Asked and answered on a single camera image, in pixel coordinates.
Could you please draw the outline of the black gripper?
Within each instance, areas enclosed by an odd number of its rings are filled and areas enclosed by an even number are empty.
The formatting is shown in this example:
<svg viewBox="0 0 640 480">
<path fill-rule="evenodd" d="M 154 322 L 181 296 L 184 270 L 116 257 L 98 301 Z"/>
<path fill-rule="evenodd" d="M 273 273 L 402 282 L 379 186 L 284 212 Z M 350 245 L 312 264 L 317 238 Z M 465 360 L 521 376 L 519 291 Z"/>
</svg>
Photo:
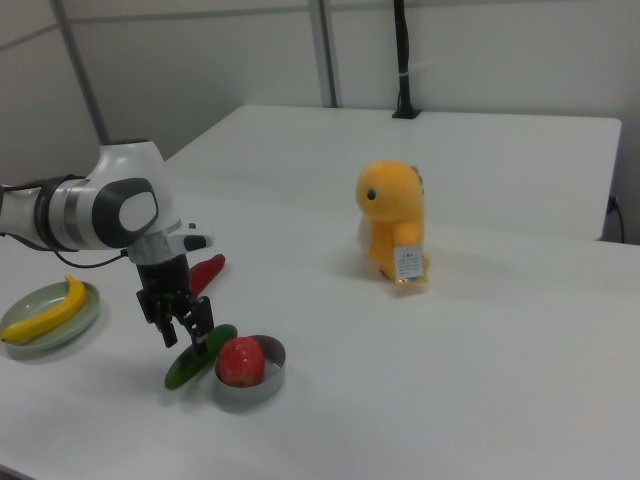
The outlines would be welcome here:
<svg viewBox="0 0 640 480">
<path fill-rule="evenodd" d="M 148 323 L 157 325 L 166 348 L 177 343 L 172 323 L 183 324 L 190 314 L 190 267 L 187 256 L 179 254 L 171 260 L 153 265 L 137 265 L 142 288 L 137 298 Z M 207 336 L 214 328 L 210 299 L 198 297 L 191 305 L 191 340 L 197 355 L 207 352 Z"/>
</svg>

